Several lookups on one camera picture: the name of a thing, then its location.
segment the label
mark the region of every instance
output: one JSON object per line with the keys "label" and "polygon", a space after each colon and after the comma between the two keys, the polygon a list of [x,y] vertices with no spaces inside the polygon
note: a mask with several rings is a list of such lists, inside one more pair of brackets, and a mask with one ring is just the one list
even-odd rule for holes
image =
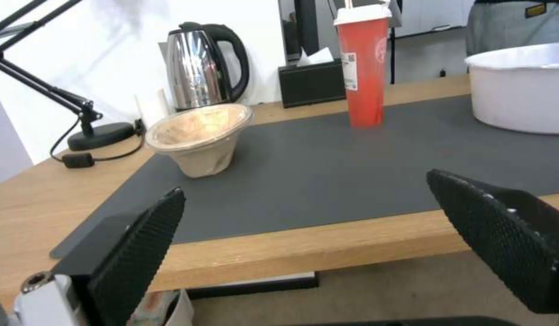
{"label": "label", "polygon": [[356,53],[342,53],[342,70],[344,72],[344,87],[349,91],[358,90],[358,73],[356,70]]}
{"label": "label", "polygon": [[540,4],[525,9],[525,18],[541,16],[547,13],[547,4]]}
{"label": "label", "polygon": [[376,61],[379,63],[384,63],[386,61],[386,43],[387,38],[383,38],[376,43]]}

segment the stainless steel kettle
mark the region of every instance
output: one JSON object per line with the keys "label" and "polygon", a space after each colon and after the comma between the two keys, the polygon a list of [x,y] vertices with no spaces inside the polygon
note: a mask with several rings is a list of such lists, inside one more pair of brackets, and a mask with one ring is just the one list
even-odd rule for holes
{"label": "stainless steel kettle", "polygon": [[[249,82],[249,63],[240,38],[225,25],[184,23],[169,32],[166,65],[177,111],[235,102]],[[228,41],[239,59],[241,77],[232,87],[219,41]]]}

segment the kettle handle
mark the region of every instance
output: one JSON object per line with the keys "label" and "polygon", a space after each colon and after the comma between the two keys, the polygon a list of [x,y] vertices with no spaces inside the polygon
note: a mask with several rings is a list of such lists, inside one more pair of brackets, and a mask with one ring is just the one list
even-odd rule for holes
{"label": "kettle handle", "polygon": [[241,42],[241,39],[238,37],[238,35],[225,25],[207,24],[203,25],[202,27],[203,30],[207,32],[209,37],[211,37],[211,39],[213,39],[215,43],[217,43],[218,41],[228,41],[229,43],[231,43],[231,45],[233,46],[233,52],[235,52],[237,58],[240,61],[240,81],[235,87],[231,89],[231,101],[235,102],[241,97],[241,95],[243,95],[249,82],[249,62],[247,52],[245,51],[245,46]]}

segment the person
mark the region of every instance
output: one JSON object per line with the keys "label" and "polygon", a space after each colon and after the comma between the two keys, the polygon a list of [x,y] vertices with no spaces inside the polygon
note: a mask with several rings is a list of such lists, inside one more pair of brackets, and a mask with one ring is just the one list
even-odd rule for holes
{"label": "person", "polygon": [[468,18],[467,55],[559,43],[559,0],[476,0]]}

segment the barcode sticker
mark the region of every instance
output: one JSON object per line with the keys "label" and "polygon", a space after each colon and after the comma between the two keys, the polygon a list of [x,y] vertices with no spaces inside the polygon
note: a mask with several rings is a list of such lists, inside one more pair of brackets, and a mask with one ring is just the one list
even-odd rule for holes
{"label": "barcode sticker", "polygon": [[349,91],[358,90],[358,73],[356,71],[356,53],[342,53],[342,70],[344,72],[344,87]]}

